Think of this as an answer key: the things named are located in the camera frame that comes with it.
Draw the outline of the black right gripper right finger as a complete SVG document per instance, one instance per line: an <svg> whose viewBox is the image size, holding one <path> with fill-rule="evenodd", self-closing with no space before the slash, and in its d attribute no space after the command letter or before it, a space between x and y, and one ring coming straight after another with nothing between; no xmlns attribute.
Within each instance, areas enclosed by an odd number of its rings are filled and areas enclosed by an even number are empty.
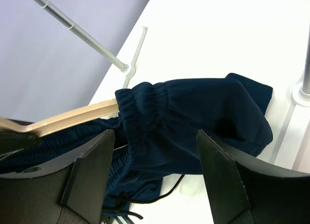
<svg viewBox="0 0 310 224"><path fill-rule="evenodd" d="M204 131L197 147L216 224L308 224L310 175L235 149Z"/></svg>

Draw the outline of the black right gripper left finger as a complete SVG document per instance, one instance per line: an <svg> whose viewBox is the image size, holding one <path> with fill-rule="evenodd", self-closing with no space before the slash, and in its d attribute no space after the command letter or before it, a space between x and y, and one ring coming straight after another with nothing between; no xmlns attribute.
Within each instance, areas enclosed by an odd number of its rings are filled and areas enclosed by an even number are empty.
<svg viewBox="0 0 310 224"><path fill-rule="evenodd" d="M107 130L53 160L2 174L1 223L99 223L114 141Z"/></svg>

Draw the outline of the beige wooden hanger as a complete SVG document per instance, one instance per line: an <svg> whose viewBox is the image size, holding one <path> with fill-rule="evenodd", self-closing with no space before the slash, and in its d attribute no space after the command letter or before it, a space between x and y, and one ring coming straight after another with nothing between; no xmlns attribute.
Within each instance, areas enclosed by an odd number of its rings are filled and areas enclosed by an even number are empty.
<svg viewBox="0 0 310 224"><path fill-rule="evenodd" d="M0 129L13 131L16 133L30 133L37 137L43 137L72 126L116 114L118 112L119 109L117 100L111 99L74 109L29 125L22 125L5 118L1 118Z"/></svg>

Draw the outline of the navy blue shorts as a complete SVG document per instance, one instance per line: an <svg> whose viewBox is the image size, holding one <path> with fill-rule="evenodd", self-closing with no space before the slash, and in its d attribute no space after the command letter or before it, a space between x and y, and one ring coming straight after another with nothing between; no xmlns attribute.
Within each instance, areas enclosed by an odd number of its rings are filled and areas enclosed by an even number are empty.
<svg viewBox="0 0 310 224"><path fill-rule="evenodd" d="M131 203L161 199L165 176L202 173L198 130L258 156L273 140L265 118L272 93L272 87L234 73L225 78L143 82L115 92L117 117L44 136L39 146L2 162L0 171L19 172L47 162L111 129L115 143L102 212L125 216Z"/></svg>

